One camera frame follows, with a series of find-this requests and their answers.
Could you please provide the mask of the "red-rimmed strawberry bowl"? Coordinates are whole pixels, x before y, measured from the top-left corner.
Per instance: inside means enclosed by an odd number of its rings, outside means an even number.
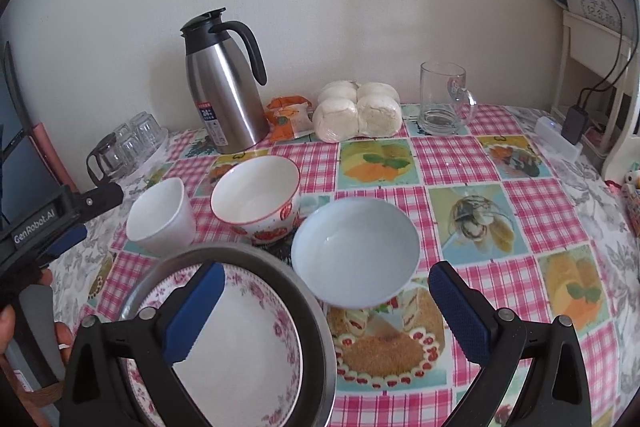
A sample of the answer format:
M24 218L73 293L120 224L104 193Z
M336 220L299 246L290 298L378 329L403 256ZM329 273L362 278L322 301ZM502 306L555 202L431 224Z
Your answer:
M300 215L302 174L294 161L260 156L240 162L210 196L214 217L245 242L268 245L290 234Z

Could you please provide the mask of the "light blue bowl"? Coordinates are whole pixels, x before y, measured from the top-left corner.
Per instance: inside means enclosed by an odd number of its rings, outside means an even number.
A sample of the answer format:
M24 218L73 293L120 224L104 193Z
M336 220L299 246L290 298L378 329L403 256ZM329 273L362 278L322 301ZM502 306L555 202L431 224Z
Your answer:
M396 296L421 258L420 236L390 202L346 197L329 202L294 235L294 272L322 303L372 308Z

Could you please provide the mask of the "white round tray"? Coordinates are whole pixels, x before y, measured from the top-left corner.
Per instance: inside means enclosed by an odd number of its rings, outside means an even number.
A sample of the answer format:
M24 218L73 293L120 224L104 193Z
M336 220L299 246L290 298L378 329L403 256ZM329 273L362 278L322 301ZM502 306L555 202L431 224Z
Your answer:
M168 144L168 130L165 128L162 129L164 138L162 144L160 144L157 150L145 150L144 157L142 161L140 161L140 164L137 166L131 164L131 170L130 173L127 174L127 176L130 176L130 174L133 174L134 172L140 170L143 166L151 165L152 161L157 160L158 156L160 156L160 151L163 150L163 148Z

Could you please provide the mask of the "small drinking glass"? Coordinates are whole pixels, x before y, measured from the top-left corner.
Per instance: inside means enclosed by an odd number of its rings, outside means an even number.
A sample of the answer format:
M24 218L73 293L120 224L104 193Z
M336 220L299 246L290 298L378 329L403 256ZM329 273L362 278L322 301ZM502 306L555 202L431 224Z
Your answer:
M131 118L130 124L145 150L157 150L164 141L163 129L152 114L139 113Z
M120 124L114 130L114 135L116 136L117 142L124 142L128 138L128 136L132 135L130 124L128 124L128 122Z
M139 165L144 157L145 148L137 135L132 132L123 134L119 138L119 144L131 164Z

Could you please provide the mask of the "white square bowl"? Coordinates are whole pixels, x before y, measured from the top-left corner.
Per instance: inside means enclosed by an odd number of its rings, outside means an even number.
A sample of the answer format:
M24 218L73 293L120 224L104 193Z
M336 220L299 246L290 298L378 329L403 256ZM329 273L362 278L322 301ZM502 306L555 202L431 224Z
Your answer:
M169 257L190 246L196 221L186 186L169 178L148 188L131 206L126 235L147 253Z

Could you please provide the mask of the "pink chair back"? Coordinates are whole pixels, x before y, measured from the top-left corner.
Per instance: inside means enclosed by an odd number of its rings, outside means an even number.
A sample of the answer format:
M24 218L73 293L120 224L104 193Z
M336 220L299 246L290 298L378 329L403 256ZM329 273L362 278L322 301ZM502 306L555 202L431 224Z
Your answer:
M78 188L75 182L63 165L60 156L56 153L47 130L41 122L35 124L32 128L32 142L34 142L39 155L53 176L55 176L55 179L61 184L68 185L72 191L77 192Z

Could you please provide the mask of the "pink floral plate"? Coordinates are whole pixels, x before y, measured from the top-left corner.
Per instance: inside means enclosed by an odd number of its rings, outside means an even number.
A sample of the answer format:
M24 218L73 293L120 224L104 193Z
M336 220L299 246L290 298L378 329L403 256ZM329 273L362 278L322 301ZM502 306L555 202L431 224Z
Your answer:
M290 312L257 275L224 265L224 289L184 360L171 365L213 426L282 426L302 387Z

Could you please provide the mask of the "stainless steel round pan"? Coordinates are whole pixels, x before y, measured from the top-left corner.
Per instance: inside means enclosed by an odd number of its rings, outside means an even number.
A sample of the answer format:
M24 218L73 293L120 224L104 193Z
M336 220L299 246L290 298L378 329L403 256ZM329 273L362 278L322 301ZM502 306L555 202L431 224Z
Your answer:
M186 248L155 265L132 286L120 308L122 320L131 319L143 299L169 275L208 260L239 265L258 275L276 291L292 314L302 342L302 390L289 426L329 425L336 392L336 360L332 336L321 306L312 292L284 261L242 243L206 243Z

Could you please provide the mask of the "stainless steel thermos jug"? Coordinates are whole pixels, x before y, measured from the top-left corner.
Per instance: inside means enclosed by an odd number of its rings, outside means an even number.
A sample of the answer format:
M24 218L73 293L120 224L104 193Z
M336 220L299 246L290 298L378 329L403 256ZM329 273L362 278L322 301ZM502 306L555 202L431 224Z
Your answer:
M181 35L194 105L216 150L235 154L269 132L258 92L268 78L253 31L237 20L223 20L223 12L192 18Z

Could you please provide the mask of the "checkered picture tablecloth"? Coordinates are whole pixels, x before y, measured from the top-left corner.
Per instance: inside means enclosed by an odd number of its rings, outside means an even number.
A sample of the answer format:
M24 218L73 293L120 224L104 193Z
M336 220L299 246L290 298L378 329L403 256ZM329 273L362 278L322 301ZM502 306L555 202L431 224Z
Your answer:
M405 122L391 140L328 144L313 136L262 144L258 155L291 159L302 174L302 213L334 199L387 200L413 222L422 258L408 291L374 309L423 343L418 367L401 357L381 373L378 343L356 335L367 311L333 312L338 338L335 426L436 426L454 408L477 369L426 306L426 273L439 260L456 267L495 306L526 320L565 314L577 329L590 386L593 421L618 412L620 349L613 297L594 235L579 221L560 170L531 133L502 107L482 106L459 136L433 138Z

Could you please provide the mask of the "orange snack packet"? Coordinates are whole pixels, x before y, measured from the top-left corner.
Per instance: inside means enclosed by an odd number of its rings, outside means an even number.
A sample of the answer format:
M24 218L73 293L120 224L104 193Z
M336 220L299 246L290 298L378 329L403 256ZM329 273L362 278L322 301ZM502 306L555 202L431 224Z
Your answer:
M313 134L311 109L311 101L300 95L273 98L265 108L270 126L269 141L272 144L288 142Z

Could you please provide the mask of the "white power strip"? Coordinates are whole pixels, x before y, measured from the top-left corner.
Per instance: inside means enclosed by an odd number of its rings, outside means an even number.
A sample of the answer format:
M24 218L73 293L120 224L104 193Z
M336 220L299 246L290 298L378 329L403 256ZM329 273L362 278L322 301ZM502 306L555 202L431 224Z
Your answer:
M541 116L537 119L534 132L565 160L575 162L582 153L582 143L572 144L561 134L562 127L553 119Z

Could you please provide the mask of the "black power adapter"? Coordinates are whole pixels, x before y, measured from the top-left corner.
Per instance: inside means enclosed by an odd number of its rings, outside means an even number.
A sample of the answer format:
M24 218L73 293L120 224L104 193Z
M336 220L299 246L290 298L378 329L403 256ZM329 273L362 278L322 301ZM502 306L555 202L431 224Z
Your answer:
M579 105L575 104L567 109L561 135L570 144L576 145L589 124L589 115Z

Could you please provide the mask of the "bag of steamed buns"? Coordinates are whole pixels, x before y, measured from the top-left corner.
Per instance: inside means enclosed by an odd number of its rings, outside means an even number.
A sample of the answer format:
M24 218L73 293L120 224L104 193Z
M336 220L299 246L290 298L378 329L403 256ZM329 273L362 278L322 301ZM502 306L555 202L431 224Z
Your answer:
M388 83L336 80L317 98L314 133L326 143L355 138L391 138L402 124L400 98Z

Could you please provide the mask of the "clear glass mug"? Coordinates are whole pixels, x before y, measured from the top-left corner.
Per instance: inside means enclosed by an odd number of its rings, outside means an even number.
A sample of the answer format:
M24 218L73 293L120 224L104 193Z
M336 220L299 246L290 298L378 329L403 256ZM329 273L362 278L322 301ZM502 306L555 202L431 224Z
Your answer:
M418 126L430 135L454 135L471 124L477 101L466 87L466 70L445 61L425 61L420 66Z

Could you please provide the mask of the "white side shelf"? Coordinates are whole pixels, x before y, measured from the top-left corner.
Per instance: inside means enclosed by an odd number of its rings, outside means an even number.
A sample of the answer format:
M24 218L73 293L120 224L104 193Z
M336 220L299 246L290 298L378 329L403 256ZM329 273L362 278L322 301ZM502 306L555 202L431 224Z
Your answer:
M639 161L639 49L618 32L565 11L552 115L564 119L578 98L603 128L582 136L586 155L605 180L622 182Z

